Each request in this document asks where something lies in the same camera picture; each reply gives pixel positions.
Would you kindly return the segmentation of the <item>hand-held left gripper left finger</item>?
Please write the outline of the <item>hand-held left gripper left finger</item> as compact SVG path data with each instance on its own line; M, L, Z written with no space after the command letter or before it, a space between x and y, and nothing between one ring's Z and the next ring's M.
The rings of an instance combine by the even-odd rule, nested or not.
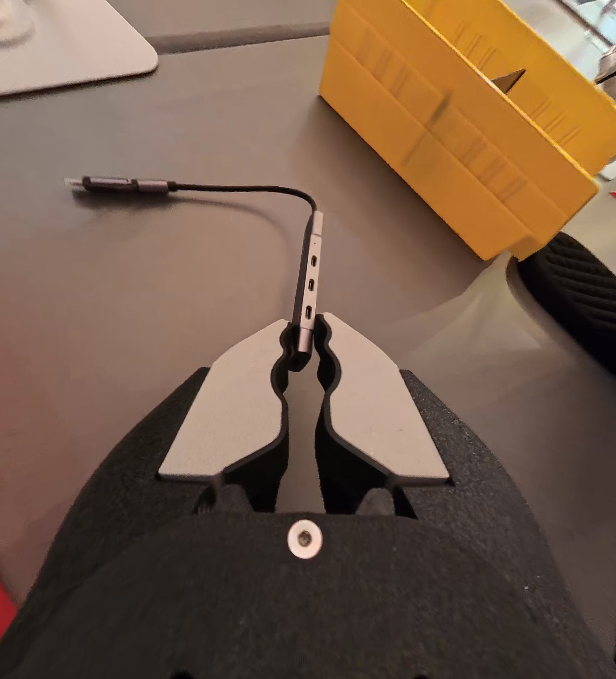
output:
M241 486L255 511L275 511L289 457L291 340L291 324L277 320L214 361L161 463L161 480Z

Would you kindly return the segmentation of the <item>black quilted pad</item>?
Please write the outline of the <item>black quilted pad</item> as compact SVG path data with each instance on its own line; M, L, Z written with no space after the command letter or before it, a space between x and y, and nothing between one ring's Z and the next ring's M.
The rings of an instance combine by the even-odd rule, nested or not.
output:
M616 275L567 233L516 269L542 309L616 377Z

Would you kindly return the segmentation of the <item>yellow plastic bin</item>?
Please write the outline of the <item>yellow plastic bin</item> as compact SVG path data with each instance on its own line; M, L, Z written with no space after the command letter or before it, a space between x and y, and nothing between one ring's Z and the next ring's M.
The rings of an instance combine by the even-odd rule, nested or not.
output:
M321 97L481 259L599 192L616 103L501 1L339 1Z

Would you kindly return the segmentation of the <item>grey usb hub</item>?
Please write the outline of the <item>grey usb hub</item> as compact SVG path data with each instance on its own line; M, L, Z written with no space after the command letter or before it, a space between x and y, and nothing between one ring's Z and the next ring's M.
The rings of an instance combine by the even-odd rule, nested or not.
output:
M197 193L275 193L298 198L311 209L304 230L298 267L295 301L290 322L290 371L302 371L312 357L313 334L317 308L318 281L324 216L317 202L306 192L282 185L206 185L162 179L136 179L107 176L66 178L71 190L109 194L159 194L190 191Z

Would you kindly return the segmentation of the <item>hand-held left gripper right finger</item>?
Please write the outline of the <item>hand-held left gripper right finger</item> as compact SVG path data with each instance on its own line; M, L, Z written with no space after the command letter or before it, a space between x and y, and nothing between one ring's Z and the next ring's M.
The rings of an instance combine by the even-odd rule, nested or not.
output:
M411 512L407 488L446 486L450 473L397 364L331 313L315 320L324 390L315 459L326 512L356 512L371 491Z

